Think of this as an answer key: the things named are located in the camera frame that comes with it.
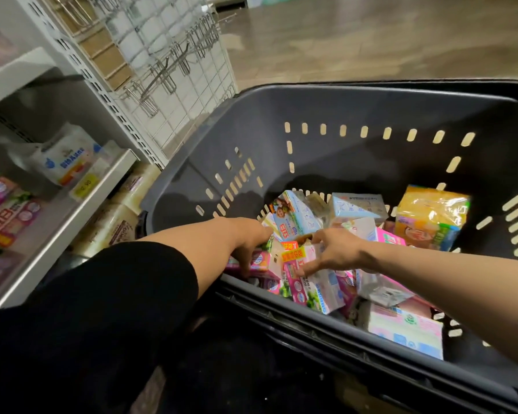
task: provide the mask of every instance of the floor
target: floor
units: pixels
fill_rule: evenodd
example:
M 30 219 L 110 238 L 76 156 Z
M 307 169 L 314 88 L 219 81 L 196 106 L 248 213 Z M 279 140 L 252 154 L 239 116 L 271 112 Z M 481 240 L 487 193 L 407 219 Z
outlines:
M 232 13 L 223 13 L 222 17 Z M 222 23 L 238 87 L 518 78 L 518 0 L 293 0 Z

